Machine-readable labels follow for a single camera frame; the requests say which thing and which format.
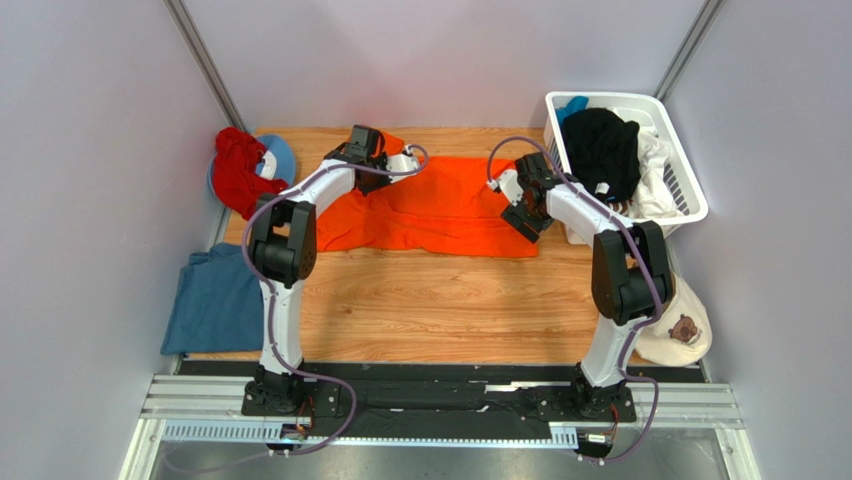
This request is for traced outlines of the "orange t shirt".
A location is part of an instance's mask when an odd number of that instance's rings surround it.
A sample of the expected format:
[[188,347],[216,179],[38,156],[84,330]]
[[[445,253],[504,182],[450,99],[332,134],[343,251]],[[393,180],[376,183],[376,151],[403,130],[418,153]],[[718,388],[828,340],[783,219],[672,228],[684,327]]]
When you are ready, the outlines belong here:
[[432,154],[415,176],[366,195],[349,192],[319,215],[318,250],[536,257],[537,245],[501,218],[509,202],[488,188],[486,166],[483,156]]

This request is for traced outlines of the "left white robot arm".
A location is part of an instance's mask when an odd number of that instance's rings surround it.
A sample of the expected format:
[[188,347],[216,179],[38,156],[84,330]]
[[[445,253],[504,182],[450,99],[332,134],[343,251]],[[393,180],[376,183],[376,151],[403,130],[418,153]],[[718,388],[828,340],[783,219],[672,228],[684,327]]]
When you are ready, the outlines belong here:
[[340,197],[388,186],[398,168],[388,137],[356,125],[295,186],[262,195],[244,232],[244,258],[259,280],[265,316],[260,363],[245,387],[247,416],[291,416],[307,402],[300,335],[302,298],[318,257],[318,219]]

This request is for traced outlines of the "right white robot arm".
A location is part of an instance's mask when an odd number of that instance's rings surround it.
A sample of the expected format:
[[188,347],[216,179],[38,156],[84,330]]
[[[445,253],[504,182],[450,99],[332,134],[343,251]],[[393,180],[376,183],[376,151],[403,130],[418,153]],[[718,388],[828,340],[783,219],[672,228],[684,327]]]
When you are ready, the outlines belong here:
[[554,172],[542,153],[516,160],[498,178],[508,200],[501,217],[535,243],[559,221],[592,249],[591,293],[599,312],[592,344],[575,367],[567,404],[596,419],[628,394],[626,363],[642,329],[656,321],[673,292],[661,227],[636,223]]

